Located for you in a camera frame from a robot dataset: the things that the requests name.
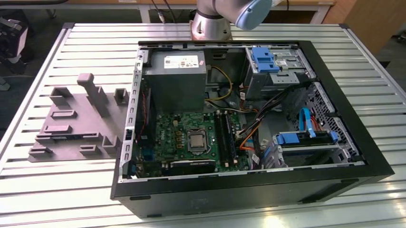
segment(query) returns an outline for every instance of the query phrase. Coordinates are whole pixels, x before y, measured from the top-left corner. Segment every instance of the desk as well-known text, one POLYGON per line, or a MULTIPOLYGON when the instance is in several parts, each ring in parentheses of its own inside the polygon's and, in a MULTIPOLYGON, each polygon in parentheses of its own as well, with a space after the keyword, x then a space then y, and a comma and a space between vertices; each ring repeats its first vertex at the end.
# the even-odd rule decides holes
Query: desk
MULTIPOLYGON (((167 9, 161 0, 156 0, 157 8, 167 9)), ((196 9, 196 0, 168 0, 171 8, 175 10, 196 9)), ((314 11, 311 24, 320 24, 328 12, 330 6, 335 4, 335 0, 289 0, 291 11, 314 11)), ((151 23, 149 10, 155 10, 151 0, 69 0, 60 5, 41 6, 0 6, 0 9, 136 9, 140 12, 141 22, 151 23)), ((271 10, 285 10, 287 5, 283 1, 271 10)))
POLYGON ((140 220, 109 200, 115 160, 29 163, 28 150, 52 104, 54 86, 84 93, 92 72, 105 92, 131 88, 140 40, 188 40, 188 24, 76 24, 57 37, 0 142, 0 224, 21 227, 404 227, 406 94, 352 32, 338 25, 231 27, 233 40, 311 40, 395 175, 327 202, 140 220))

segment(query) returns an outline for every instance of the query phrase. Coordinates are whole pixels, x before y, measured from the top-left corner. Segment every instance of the wire bundle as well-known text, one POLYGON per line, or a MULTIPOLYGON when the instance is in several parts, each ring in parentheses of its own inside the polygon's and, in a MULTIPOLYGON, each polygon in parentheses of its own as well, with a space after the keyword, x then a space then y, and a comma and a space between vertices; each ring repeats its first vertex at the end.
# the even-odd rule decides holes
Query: wire bundle
MULTIPOLYGON (((281 103, 281 101, 285 98, 285 96, 288 95, 288 93, 298 88, 310 86, 310 84, 311 84, 311 82, 304 82, 298 85, 291 85, 283 91, 280 91, 271 99, 268 99, 264 106, 259 109, 259 111, 256 113, 255 121, 244 129, 241 129, 241 131, 237 133, 239 135, 241 135, 251 130, 251 132, 248 133, 247 137, 244 138, 239 148, 240 148, 240 150, 253 151, 255 155, 257 156, 257 158, 260 160, 261 160, 261 151, 260 151, 259 134, 257 134, 259 124, 260 124, 267 112, 269 112, 272 110, 272 108, 275 108, 281 103), (253 147, 244 147, 244 144, 247 143, 249 138, 252 138, 253 147)), ((259 162, 259 164, 253 164, 253 169, 259 169, 259 168, 260 168, 260 162, 259 162)))

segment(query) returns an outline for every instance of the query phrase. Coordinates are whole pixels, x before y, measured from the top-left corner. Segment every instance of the wooden cabinet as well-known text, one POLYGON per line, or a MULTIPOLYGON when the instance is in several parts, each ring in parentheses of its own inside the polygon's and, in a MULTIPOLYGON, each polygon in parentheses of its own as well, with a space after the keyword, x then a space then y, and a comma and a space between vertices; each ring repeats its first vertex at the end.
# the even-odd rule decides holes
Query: wooden cabinet
POLYGON ((324 24, 344 23, 376 54, 406 21, 406 0, 336 0, 324 24))

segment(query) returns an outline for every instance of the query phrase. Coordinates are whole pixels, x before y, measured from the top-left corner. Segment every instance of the cpu socket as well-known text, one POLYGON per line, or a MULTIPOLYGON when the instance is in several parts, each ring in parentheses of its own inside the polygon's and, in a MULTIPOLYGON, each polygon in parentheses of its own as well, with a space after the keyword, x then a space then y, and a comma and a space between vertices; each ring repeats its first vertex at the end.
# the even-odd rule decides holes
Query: cpu socket
POLYGON ((191 128, 187 131, 188 152, 200 155, 207 151, 207 134, 200 128, 191 128))

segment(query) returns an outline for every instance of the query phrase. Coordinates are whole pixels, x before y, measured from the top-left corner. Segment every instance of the power supply label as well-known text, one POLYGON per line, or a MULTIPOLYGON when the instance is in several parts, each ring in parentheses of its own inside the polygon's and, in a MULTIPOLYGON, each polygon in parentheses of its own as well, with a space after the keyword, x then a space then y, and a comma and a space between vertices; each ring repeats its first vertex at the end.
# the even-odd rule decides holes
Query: power supply label
POLYGON ((199 68, 197 56, 165 56, 164 68, 199 68))

